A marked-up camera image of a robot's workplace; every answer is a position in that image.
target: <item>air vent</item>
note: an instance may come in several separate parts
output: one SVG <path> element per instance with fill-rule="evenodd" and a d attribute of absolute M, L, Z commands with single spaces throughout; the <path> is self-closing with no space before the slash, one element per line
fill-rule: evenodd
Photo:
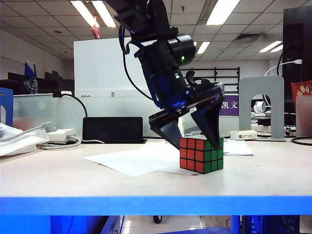
<path fill-rule="evenodd" d="M 207 20 L 208 20 L 209 16 L 211 15 L 211 12 L 213 11 L 217 2 L 218 2 L 218 0 L 207 0 L 206 1 L 204 8 L 200 14 L 200 17 L 199 17 L 197 24 L 204 25 L 207 23 Z"/>
<path fill-rule="evenodd" d="M 255 40 L 257 40 L 261 36 L 262 36 L 262 34 L 241 34 L 235 40 L 239 40 L 239 41 L 255 41 Z"/>

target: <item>white desk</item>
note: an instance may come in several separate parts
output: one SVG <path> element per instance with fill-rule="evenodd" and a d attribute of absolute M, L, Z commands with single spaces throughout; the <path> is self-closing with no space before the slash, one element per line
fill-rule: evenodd
<path fill-rule="evenodd" d="M 223 170 L 196 176 L 154 172 L 131 177 L 82 158 L 135 149 L 135 144 L 1 157 L 0 214 L 312 214 L 311 147 L 248 145 L 254 156 L 225 156 Z"/>

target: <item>robotic arm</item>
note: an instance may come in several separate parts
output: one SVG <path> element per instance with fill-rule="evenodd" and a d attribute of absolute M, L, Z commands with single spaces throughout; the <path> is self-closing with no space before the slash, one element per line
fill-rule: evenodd
<path fill-rule="evenodd" d="M 179 65 L 190 63 L 195 56 L 195 46 L 189 35 L 179 34 L 170 28 L 167 11 L 162 0 L 105 0 L 115 11 L 119 21 L 119 41 L 124 54 L 124 30 L 131 35 L 131 41 L 139 50 L 139 59 L 144 77 L 157 107 L 163 109 L 149 117 L 151 130 L 179 149 L 181 132 L 177 126 L 180 116 L 193 107 L 191 114 L 195 123 L 210 143 L 219 149 L 219 112 L 224 95 L 219 83 L 190 82 L 179 70 Z M 143 46 L 145 41 L 156 40 Z"/>

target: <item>white power adapter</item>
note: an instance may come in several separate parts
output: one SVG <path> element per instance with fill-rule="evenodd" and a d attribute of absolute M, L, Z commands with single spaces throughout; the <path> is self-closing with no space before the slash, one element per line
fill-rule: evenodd
<path fill-rule="evenodd" d="M 54 132 L 47 133 L 50 141 L 49 143 L 66 143 L 70 141 L 69 136 L 75 136 L 76 132 L 74 128 L 71 129 L 57 129 Z"/>
<path fill-rule="evenodd" d="M 232 140 L 251 140 L 257 138 L 257 132 L 254 130 L 231 131 L 230 139 Z"/>

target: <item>fluorescent light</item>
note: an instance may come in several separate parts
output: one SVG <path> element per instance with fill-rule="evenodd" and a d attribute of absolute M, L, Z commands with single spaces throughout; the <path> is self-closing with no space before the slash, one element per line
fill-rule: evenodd
<path fill-rule="evenodd" d="M 96 25 L 99 27 L 98 22 L 96 19 L 91 15 L 87 7 L 81 1 L 70 1 L 72 5 L 79 11 L 81 16 L 87 21 L 87 23 L 93 27 Z"/>
<path fill-rule="evenodd" d="M 259 52 L 260 53 L 267 52 L 267 51 L 271 50 L 272 48 L 276 47 L 277 45 L 279 45 L 280 43 L 282 43 L 282 41 L 277 40 L 277 41 L 273 42 L 272 44 L 268 45 L 267 47 L 263 48 Z"/>
<path fill-rule="evenodd" d="M 99 15 L 104 20 L 107 27 L 116 27 L 116 24 L 102 1 L 92 1 L 93 6 L 96 8 Z"/>
<path fill-rule="evenodd" d="M 208 45 L 210 44 L 209 41 L 204 41 L 202 43 L 202 45 L 200 46 L 199 50 L 198 50 L 198 54 L 203 54 L 205 52 L 205 50 L 207 49 Z"/>
<path fill-rule="evenodd" d="M 207 25 L 221 25 L 227 20 L 240 0 L 218 0 L 214 6 Z"/>
<path fill-rule="evenodd" d="M 282 50 L 282 49 L 283 49 L 283 45 L 280 45 L 280 46 L 276 47 L 275 49 L 271 50 L 271 53 L 280 51 L 280 50 Z"/>

